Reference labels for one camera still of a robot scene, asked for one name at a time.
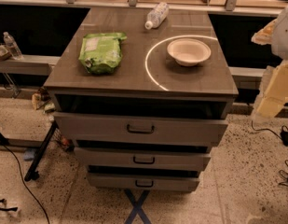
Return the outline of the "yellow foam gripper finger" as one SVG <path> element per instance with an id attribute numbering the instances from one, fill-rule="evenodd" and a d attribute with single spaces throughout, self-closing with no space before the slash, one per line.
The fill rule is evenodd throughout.
<path id="1" fill-rule="evenodd" d="M 276 117 L 288 103 L 288 61 L 277 67 L 268 66 L 254 102 L 254 115 L 261 119 Z"/>

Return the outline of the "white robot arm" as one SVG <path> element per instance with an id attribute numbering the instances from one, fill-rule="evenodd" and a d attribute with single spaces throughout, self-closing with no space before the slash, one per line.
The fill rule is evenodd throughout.
<path id="1" fill-rule="evenodd" d="M 258 45 L 270 45 L 272 53 L 281 58 L 278 66 L 266 68 L 252 112 L 253 120 L 272 119 L 288 103 L 288 6 L 275 20 L 255 33 L 252 41 Z"/>

